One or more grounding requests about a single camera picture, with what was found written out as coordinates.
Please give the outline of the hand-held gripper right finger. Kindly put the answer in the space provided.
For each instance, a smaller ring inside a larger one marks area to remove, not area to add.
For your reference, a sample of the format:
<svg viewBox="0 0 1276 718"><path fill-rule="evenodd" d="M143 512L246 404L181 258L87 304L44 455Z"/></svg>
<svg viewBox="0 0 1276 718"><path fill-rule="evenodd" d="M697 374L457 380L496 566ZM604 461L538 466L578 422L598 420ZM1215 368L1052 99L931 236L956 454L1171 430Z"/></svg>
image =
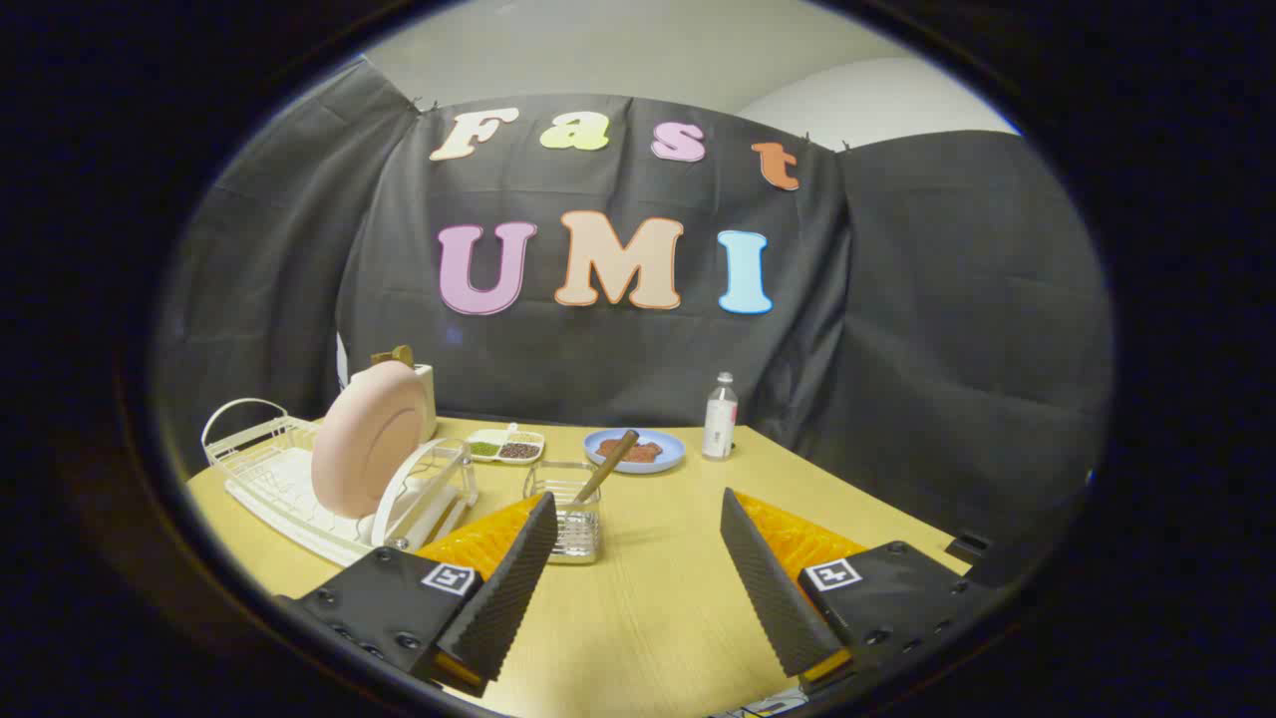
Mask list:
<svg viewBox="0 0 1276 718"><path fill-rule="evenodd" d="M910 542L866 548L732 488L720 533L783 673L806 692L920 662L991 599Z"/></svg>

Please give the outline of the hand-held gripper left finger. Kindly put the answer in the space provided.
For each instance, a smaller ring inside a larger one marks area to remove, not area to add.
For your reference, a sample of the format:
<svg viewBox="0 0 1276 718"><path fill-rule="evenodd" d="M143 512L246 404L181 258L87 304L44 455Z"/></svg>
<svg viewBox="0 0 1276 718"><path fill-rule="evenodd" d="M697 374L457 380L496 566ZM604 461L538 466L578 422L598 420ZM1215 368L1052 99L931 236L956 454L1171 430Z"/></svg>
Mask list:
<svg viewBox="0 0 1276 718"><path fill-rule="evenodd" d="M558 536L555 496L537 494L419 551L371 548L277 599L351 649L478 698L501 672Z"/></svg>

